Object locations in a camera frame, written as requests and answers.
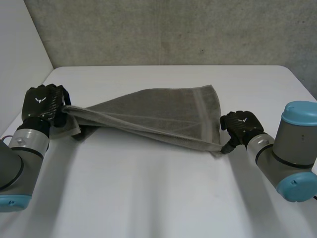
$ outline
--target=white table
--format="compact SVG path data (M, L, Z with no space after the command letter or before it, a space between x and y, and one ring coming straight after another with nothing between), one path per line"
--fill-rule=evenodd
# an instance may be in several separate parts
M281 66L62 67L50 83L82 107L141 89L212 84L222 114L249 110L273 137L288 102L315 101ZM20 124L18 116L5 134ZM0 214L0 237L313 238L316 224L317 201L285 201L243 146L214 159L103 128L82 144L51 142L29 207Z

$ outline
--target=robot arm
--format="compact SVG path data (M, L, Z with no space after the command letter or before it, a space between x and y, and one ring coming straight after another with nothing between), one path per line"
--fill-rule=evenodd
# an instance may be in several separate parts
M40 86L27 91L23 124L9 146L0 141L0 212L25 209L32 197L43 158L49 146L50 127L63 126L64 103L69 95L62 86Z
M231 112L221 117L220 123L231 136L223 153L245 145L249 156L287 201L303 202L317 194L317 176L312 173L317 157L317 103L287 104L276 140L264 133L251 112Z

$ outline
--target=white logo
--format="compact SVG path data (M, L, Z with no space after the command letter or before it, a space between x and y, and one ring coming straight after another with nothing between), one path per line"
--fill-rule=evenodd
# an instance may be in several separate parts
M243 119L243 120L239 120L239 119L238 119L238 121L246 122L246 121L247 121L247 118L245 118L245 119Z
M41 102L44 101L45 99L46 99L46 97L43 98L43 99L37 99L37 98L35 98L35 100L36 100L38 103L41 103Z

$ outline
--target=gray towel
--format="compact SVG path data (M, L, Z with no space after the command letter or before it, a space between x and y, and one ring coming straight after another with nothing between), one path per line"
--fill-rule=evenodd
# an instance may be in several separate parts
M200 151L219 152L220 104L211 85L184 89L146 89L88 108L65 106L64 128L51 138L84 140L98 127L115 127Z

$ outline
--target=blue joint cover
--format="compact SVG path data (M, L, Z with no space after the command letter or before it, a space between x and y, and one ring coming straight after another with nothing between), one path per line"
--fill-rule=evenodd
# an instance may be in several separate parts
M284 178L276 191L289 202L304 202L317 195L317 175L300 172Z
M288 103L282 114L282 119L293 125L317 125L317 103L295 101Z
M16 212L27 208L32 196L6 194L0 195L0 212Z

